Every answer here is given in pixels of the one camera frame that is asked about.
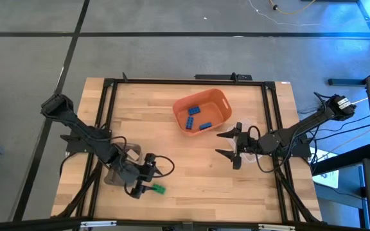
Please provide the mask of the silver aluminium bracket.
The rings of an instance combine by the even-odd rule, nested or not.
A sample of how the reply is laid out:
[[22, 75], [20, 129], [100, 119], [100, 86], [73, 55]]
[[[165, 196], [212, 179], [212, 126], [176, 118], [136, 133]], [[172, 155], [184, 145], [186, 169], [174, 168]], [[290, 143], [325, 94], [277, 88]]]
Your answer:
[[259, 231], [296, 231], [295, 226], [275, 225], [275, 224], [259, 224]]
[[117, 221], [82, 221], [80, 228], [113, 227], [117, 224]]

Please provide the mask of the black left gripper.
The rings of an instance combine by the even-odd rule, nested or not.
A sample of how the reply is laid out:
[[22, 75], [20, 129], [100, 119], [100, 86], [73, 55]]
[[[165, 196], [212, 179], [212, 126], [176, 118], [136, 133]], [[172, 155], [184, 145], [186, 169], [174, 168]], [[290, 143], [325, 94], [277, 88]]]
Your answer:
[[146, 154], [144, 164], [139, 166], [139, 176], [136, 178], [136, 184], [129, 192], [132, 198], [139, 199], [146, 191], [154, 191], [154, 187], [146, 186], [144, 183], [151, 182], [153, 178], [163, 177], [162, 172], [156, 166], [155, 159], [155, 154]]

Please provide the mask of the orange plastic bin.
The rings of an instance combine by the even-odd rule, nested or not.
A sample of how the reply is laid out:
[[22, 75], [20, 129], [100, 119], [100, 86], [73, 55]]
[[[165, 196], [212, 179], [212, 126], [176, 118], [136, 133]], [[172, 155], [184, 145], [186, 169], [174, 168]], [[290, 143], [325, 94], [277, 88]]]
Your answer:
[[[188, 109], [191, 107], [200, 107], [200, 113], [189, 115]], [[173, 104], [172, 110], [180, 131], [188, 137], [201, 135], [222, 126], [233, 113], [225, 94], [220, 89], [208, 89], [178, 99]], [[186, 129], [188, 116], [194, 117], [191, 130]], [[212, 127], [200, 130], [199, 126], [204, 123], [212, 123]]]

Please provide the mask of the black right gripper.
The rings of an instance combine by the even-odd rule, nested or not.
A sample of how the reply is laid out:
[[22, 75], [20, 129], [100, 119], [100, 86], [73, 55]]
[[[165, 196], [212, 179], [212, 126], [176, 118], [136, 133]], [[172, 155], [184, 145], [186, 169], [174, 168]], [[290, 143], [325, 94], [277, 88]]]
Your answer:
[[229, 160], [233, 161], [233, 169], [240, 169], [242, 166], [242, 157], [246, 157], [246, 154], [253, 155], [254, 158], [249, 160], [250, 163], [258, 162], [258, 142], [255, 138], [251, 137], [251, 129], [254, 128], [257, 131], [258, 137], [261, 136], [260, 130], [257, 126], [250, 126], [246, 132], [242, 131], [242, 123], [237, 122], [236, 126], [231, 130], [218, 133], [217, 137], [233, 139], [235, 142], [234, 151], [220, 150], [215, 151]]

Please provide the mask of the white paper sheet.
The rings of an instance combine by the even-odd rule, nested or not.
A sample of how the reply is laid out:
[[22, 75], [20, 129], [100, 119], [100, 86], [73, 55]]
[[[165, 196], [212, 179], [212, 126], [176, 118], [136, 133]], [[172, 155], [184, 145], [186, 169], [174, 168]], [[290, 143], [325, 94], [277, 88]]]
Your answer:
[[[336, 153], [329, 153], [328, 151], [324, 150], [317, 150], [316, 155], [317, 160], [314, 162], [316, 166], [318, 166], [319, 163], [322, 162], [323, 160], [328, 160], [331, 157], [337, 156]], [[315, 175], [312, 177], [312, 180], [315, 183], [337, 189], [339, 186], [339, 170], [330, 171], [327, 173], [323, 173], [321, 175]]]

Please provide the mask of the grey translucent plastic bin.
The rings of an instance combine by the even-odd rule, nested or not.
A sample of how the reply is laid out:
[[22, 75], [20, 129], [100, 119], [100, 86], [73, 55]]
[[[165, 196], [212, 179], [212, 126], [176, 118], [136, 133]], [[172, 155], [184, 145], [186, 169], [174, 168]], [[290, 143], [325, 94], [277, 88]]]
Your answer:
[[[123, 187], [124, 185], [131, 186], [139, 176], [138, 167], [141, 163], [141, 159], [143, 158], [141, 147], [138, 144], [132, 143], [128, 143], [125, 147], [123, 147], [123, 143], [121, 142], [117, 142], [116, 145], [119, 148], [123, 148], [125, 154], [112, 163], [112, 166], [109, 168], [109, 171], [104, 178], [104, 182], [108, 185], [120, 187]], [[134, 150], [137, 152], [139, 154], [139, 160], [136, 162], [130, 160], [127, 155], [128, 150]]]

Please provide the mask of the black aluminium table frame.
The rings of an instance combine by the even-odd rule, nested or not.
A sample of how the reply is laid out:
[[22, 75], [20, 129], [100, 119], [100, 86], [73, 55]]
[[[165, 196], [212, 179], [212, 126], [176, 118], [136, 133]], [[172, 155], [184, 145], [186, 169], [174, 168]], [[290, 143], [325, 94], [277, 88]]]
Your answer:
[[[221, 104], [231, 108], [230, 118], [200, 135], [186, 135], [175, 119], [173, 104], [214, 88], [225, 94]], [[243, 163], [235, 170], [219, 154], [219, 150], [229, 148], [229, 143], [218, 134], [238, 121], [253, 124], [261, 133], [268, 130], [262, 95], [261, 87], [246, 83], [144, 79], [104, 89], [101, 78], [88, 78], [81, 96], [74, 100], [79, 118], [94, 124], [99, 105], [110, 108], [113, 99], [109, 119], [115, 140], [127, 140], [140, 145], [144, 153], [158, 155], [157, 165], [164, 178], [155, 179], [155, 183], [165, 186], [166, 192], [148, 191], [133, 199], [122, 187], [100, 183], [95, 205], [86, 203], [83, 214], [115, 220], [279, 223], [281, 212], [271, 159]]]

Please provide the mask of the clear plastic bin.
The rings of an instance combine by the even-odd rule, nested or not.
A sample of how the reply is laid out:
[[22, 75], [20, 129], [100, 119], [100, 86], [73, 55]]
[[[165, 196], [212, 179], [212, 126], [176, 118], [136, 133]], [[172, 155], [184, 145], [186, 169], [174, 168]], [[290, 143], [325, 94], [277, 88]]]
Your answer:
[[[252, 126], [252, 122], [248, 119], [242, 119], [240, 123], [242, 124], [242, 132], [248, 132], [248, 129]], [[249, 132], [249, 135], [253, 138], [256, 138], [256, 139], [258, 138], [258, 133], [254, 128], [251, 129], [251, 131]], [[228, 142], [231, 145], [232, 149], [236, 148], [235, 138], [229, 139]], [[253, 164], [257, 162], [255, 154], [241, 152], [240, 156], [242, 158], [243, 164]]]

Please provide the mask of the black rig crossbeam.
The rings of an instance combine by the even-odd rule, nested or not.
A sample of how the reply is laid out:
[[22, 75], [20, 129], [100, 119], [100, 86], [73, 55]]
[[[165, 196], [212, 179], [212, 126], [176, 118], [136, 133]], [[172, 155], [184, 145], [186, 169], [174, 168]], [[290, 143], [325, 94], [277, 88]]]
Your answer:
[[63, 231], [80, 228], [82, 221], [117, 221], [116, 226], [135, 227], [172, 227], [183, 230], [196, 228], [241, 228], [258, 230], [259, 224], [275, 224], [295, 226], [296, 231], [370, 231], [369, 229], [328, 225], [325, 223], [306, 223], [286, 221], [282, 223], [230, 223], [230, 222], [203, 222], [203, 221], [134, 221], [134, 220], [93, 220], [90, 217], [49, 218], [26, 221], [8, 221], [0, 223], [0, 231]]

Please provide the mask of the black diagonal beam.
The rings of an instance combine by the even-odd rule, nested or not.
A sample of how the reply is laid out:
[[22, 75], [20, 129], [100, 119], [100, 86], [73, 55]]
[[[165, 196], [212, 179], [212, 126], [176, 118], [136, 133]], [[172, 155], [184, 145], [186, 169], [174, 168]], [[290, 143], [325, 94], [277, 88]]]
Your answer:
[[370, 159], [370, 144], [348, 151], [346, 153], [329, 157], [326, 160], [318, 161], [311, 165], [312, 176], [317, 176], [345, 167], [354, 166], [364, 159]]

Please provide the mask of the black floor beam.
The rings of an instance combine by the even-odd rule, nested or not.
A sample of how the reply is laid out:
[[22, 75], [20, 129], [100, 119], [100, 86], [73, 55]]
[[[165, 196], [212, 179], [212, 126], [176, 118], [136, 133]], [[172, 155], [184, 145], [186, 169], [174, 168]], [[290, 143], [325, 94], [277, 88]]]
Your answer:
[[368, 77], [370, 77], [370, 75], [368, 75], [364, 79], [330, 78], [328, 79], [328, 85], [331, 85], [331, 86], [344, 86], [344, 85], [363, 86], [363, 85], [366, 85], [366, 81]]

